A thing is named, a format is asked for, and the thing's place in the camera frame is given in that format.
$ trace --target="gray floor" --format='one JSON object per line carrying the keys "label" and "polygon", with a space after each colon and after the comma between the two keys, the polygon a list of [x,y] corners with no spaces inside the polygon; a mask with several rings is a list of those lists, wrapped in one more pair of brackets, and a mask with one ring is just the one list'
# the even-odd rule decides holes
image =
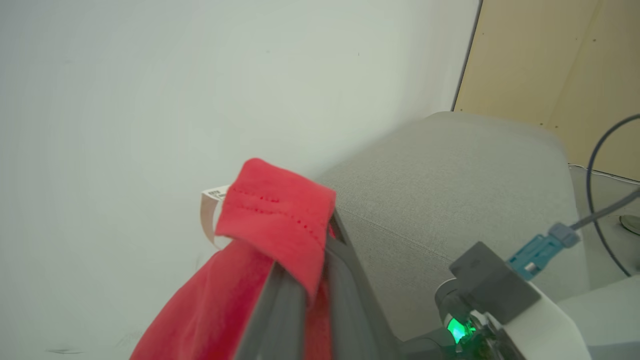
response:
{"label": "gray floor", "polygon": [[[586,170],[578,166],[569,166],[573,180],[575,201],[580,217],[589,214],[586,197]],[[625,182],[624,179],[615,179],[609,176],[594,175],[593,201],[596,209],[600,209],[629,194],[638,184]],[[616,257],[632,274],[640,274],[640,236],[633,234],[620,225],[620,215],[640,216],[640,200],[632,202],[612,215],[600,221],[600,227],[604,233],[610,248]],[[612,282],[625,278],[608,253],[600,243],[593,225],[582,230],[582,238],[587,256],[587,267],[591,288],[601,288]]]}

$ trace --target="white wall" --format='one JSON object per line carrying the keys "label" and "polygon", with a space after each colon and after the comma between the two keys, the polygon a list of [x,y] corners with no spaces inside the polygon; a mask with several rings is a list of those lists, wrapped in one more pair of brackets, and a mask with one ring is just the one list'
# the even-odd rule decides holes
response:
{"label": "white wall", "polygon": [[448,110],[476,7],[3,1],[0,357],[126,358],[212,254],[199,191]]}

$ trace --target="beige panel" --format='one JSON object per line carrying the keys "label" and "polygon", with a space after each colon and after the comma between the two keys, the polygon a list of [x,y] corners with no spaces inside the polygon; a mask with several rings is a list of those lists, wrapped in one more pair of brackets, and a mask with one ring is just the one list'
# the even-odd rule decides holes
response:
{"label": "beige panel", "polygon": [[596,0],[486,0],[456,111],[546,125]]}
{"label": "beige panel", "polygon": [[[587,165],[609,127],[640,113],[639,19],[638,0],[604,0],[595,13],[548,126],[573,163]],[[609,137],[595,168],[640,179],[640,120]]]}

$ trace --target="red fabric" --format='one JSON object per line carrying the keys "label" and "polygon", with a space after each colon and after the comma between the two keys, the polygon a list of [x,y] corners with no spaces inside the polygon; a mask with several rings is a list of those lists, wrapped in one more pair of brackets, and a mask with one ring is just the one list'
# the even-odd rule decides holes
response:
{"label": "red fabric", "polygon": [[328,292],[321,274],[335,192],[262,160],[229,188],[216,234],[233,238],[164,306],[133,360],[232,359],[273,261],[306,289],[305,359],[331,357]]}

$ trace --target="cable connector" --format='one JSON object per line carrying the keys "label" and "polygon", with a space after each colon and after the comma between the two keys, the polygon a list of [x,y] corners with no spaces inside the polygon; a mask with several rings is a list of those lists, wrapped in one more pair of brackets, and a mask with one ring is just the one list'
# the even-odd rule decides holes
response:
{"label": "cable connector", "polygon": [[558,223],[549,229],[547,236],[536,235],[511,256],[507,264],[525,280],[530,281],[563,248],[572,247],[578,241],[580,237],[571,227]]}

